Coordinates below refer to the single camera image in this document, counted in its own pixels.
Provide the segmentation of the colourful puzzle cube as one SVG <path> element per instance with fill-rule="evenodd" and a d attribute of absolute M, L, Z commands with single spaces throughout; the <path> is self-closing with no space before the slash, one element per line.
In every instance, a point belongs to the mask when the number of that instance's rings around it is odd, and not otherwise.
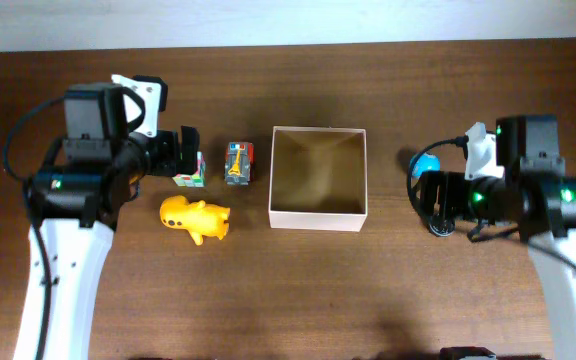
<path fill-rule="evenodd" d="M 205 186 L 205 159 L 201 151 L 197 152 L 197 170 L 192 175 L 177 174 L 173 181 L 179 187 L 204 187 Z"/>

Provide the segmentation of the grey red toy truck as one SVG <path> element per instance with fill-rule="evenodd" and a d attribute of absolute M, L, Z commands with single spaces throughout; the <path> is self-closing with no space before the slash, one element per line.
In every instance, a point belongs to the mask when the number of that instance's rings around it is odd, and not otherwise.
<path fill-rule="evenodd" d="M 246 186 L 253 178 L 254 145 L 229 142 L 225 153 L 224 180 L 227 185 Z"/>

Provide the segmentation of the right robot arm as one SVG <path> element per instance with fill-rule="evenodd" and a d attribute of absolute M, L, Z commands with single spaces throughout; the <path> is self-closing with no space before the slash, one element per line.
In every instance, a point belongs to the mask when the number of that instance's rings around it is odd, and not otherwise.
<path fill-rule="evenodd" d="M 555 356 L 576 359 L 576 177 L 565 173 L 553 115 L 499 118 L 449 139 L 464 152 L 464 172 L 428 165 L 432 147 L 415 154 L 407 194 L 422 223 L 438 236 L 473 223 L 472 243 L 519 237 L 538 274 Z"/>

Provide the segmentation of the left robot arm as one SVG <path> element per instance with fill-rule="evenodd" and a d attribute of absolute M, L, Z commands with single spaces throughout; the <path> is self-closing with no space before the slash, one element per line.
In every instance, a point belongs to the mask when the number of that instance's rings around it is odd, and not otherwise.
<path fill-rule="evenodd" d="M 147 176 L 198 169 L 200 137 L 183 126 L 157 127 L 167 84 L 114 75 L 73 85 L 59 97 L 66 132 L 38 171 L 22 179 L 30 230 L 30 269 L 17 359 L 85 359 L 97 288 L 121 207 Z"/>

